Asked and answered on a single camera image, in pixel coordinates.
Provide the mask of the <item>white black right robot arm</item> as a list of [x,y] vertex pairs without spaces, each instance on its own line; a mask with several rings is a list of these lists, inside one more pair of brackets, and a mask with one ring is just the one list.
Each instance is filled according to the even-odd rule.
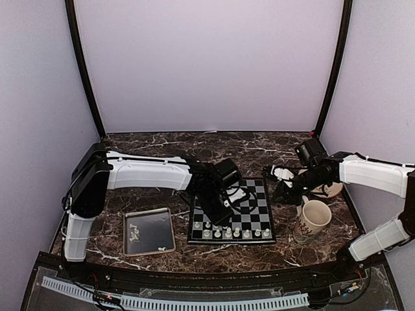
[[343,183],[370,190],[379,197],[370,203],[375,220],[383,220],[337,251],[331,276],[345,281],[358,265],[374,255],[391,251],[414,240],[414,165],[372,159],[357,152],[337,152],[320,159],[308,158],[309,168],[293,174],[290,167],[272,165],[266,170],[279,185],[277,202],[300,204],[313,189]]

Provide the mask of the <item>black grey chessboard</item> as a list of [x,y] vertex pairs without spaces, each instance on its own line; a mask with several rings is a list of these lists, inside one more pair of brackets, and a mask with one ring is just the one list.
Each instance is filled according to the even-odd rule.
[[[233,217],[227,226],[219,226],[222,231],[221,238],[215,238],[213,224],[204,214],[202,208],[198,205],[197,198],[193,198],[193,206],[189,216],[189,230],[187,235],[188,244],[275,244],[276,237],[274,234],[274,221],[272,217],[272,209],[268,200],[267,184],[263,178],[246,178],[234,183],[230,188],[242,188],[246,192],[246,196],[240,200],[233,202]],[[200,227],[194,228],[194,223],[199,222]],[[211,223],[209,230],[211,238],[203,239],[203,231],[206,229],[206,222]],[[226,238],[226,228],[231,227],[234,232],[236,227],[241,228],[241,237],[236,239],[233,237]],[[243,238],[245,230],[251,231],[251,237]],[[261,230],[261,236],[255,236],[255,230]],[[263,236],[265,229],[270,229],[269,236]]]

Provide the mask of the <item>white king chess piece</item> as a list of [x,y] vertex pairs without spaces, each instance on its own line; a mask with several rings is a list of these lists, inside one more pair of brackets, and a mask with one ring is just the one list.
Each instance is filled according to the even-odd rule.
[[234,232],[233,232],[233,237],[238,239],[241,237],[241,228],[240,227],[236,227]]

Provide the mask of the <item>metal tray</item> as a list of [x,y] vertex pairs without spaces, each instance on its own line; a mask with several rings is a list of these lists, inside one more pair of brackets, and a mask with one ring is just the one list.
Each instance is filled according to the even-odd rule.
[[[171,212],[168,208],[127,213],[124,215],[123,253],[126,257],[168,253],[176,249]],[[130,242],[129,225],[134,224],[140,233],[139,242]]]

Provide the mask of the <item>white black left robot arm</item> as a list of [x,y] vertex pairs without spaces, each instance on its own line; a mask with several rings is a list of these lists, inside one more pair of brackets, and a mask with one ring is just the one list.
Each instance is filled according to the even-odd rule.
[[95,143],[86,152],[71,177],[62,198],[68,213],[62,255],[66,272],[77,282],[91,278],[84,263],[92,224],[104,209],[107,190],[121,188],[164,188],[196,196],[214,225],[226,225],[233,215],[227,192],[241,177],[231,159],[217,164],[188,157],[146,157],[107,151]]

